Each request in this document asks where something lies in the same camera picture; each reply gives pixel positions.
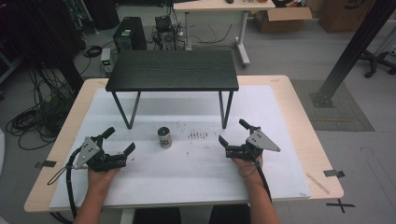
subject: black tabletop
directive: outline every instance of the black tabletop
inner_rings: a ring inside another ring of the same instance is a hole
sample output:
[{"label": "black tabletop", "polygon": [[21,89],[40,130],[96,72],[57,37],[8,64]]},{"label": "black tabletop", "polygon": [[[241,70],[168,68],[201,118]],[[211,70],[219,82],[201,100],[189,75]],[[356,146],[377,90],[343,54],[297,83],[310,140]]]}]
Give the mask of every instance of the black tabletop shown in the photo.
[{"label": "black tabletop", "polygon": [[123,50],[107,91],[238,91],[228,50]]}]

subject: carpet mat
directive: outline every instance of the carpet mat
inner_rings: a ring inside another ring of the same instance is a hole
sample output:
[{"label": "carpet mat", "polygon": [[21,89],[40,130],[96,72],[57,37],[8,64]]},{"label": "carpet mat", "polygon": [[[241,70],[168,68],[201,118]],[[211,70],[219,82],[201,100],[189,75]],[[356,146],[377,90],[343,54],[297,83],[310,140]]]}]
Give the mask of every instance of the carpet mat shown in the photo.
[{"label": "carpet mat", "polygon": [[292,80],[291,84],[315,131],[373,132],[374,128],[361,111],[343,82],[332,98],[334,107],[314,107],[309,93],[318,92],[324,80]]}]

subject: gray floor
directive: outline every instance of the gray floor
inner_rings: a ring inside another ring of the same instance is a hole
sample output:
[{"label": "gray floor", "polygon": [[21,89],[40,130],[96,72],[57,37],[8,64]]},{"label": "gray floor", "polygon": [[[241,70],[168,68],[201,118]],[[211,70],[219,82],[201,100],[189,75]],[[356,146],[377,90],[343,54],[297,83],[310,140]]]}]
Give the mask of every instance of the gray floor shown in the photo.
[{"label": "gray floor", "polygon": [[[156,7],[119,8],[121,18],[125,15],[142,17],[147,39],[154,23],[153,18],[162,14],[163,10]],[[395,21],[389,21],[369,49],[375,50],[395,24]],[[212,27],[217,38],[221,39],[229,25],[214,24]],[[191,32],[204,41],[215,38],[205,24],[195,25]],[[114,30],[102,31],[99,35],[86,34],[87,44],[102,46],[112,40],[113,33]],[[303,30],[297,33],[261,34],[253,21],[249,20],[245,47],[251,65],[244,67],[233,45],[237,33],[237,25],[233,25],[223,42],[216,45],[194,44],[193,48],[231,49],[238,75],[287,75],[293,79],[325,79],[353,36],[353,33],[327,34],[317,20],[306,21]],[[88,60],[79,54],[75,64],[82,71]],[[346,174],[340,179],[345,191],[341,202],[356,207],[345,207],[343,213],[339,206],[326,205],[337,203],[335,199],[275,202],[282,223],[395,222],[396,165],[392,161],[396,158],[396,77],[388,75],[387,69],[381,66],[368,79],[363,76],[368,69],[368,63],[357,62],[345,83],[375,132],[317,132],[333,168]],[[84,78],[104,76],[98,58],[92,60],[83,74]],[[0,102],[0,127],[6,134],[5,163],[0,175],[0,217],[9,223],[57,223],[48,214],[30,214],[23,210],[25,200],[40,172],[35,165],[47,158],[50,146],[34,151],[21,150],[18,138],[6,132],[7,122],[34,104],[32,82],[27,73],[19,69],[0,87],[5,96],[5,100]],[[24,142],[30,146],[41,144],[34,134],[27,136]],[[210,209],[210,206],[182,207],[183,223],[206,223]],[[105,210],[102,218],[103,223],[117,223],[120,221],[120,211]]]}]

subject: desk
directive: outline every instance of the desk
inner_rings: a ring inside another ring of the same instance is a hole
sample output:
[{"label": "desk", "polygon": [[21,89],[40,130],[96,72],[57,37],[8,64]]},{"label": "desk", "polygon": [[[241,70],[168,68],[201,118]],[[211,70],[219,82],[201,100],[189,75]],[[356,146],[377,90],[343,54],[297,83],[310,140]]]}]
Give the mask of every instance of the desk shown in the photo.
[{"label": "desk", "polygon": [[[141,91],[218,91],[222,128],[227,126],[233,92],[238,91],[233,56],[228,50],[155,51],[124,50],[106,85],[111,91],[128,129],[132,129]],[[117,91],[137,91],[130,121]],[[222,91],[228,91],[224,115]]]},{"label": "desk", "polygon": [[[279,105],[279,110],[287,124],[300,164],[305,173],[306,182],[311,191],[310,199],[341,198],[344,191],[336,176],[326,177],[323,171],[332,166],[321,146],[304,109],[285,76],[242,76],[239,85],[269,85]],[[43,167],[33,189],[26,200],[27,212],[56,212],[62,209],[50,208],[50,201],[56,184],[47,186],[47,182],[63,167],[63,162],[72,147],[80,124],[87,113],[97,89],[103,89],[107,79],[94,78],[85,81],[69,116],[48,156],[49,161],[57,161],[55,167]]]},{"label": "desk", "polygon": [[250,60],[244,46],[244,35],[245,28],[248,19],[248,13],[250,10],[265,10],[274,8],[274,3],[269,0],[266,3],[259,3],[257,0],[253,2],[234,0],[233,4],[228,4],[225,0],[199,0],[186,3],[174,4],[174,10],[184,12],[185,14],[185,29],[186,29],[186,49],[191,49],[190,41],[190,26],[189,26],[189,14],[197,11],[242,11],[241,28],[239,36],[236,38],[236,46],[241,55],[244,65],[249,65]]}]

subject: cylindrical container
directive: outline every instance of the cylindrical container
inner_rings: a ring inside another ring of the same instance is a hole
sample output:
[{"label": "cylindrical container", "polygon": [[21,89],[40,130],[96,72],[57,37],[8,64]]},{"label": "cylindrical container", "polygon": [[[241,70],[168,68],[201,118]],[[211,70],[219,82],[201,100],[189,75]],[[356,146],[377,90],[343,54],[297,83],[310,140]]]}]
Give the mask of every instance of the cylindrical container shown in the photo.
[{"label": "cylindrical container", "polygon": [[166,127],[161,127],[158,130],[158,136],[160,136],[160,145],[163,148],[169,148],[172,146],[171,132]]}]

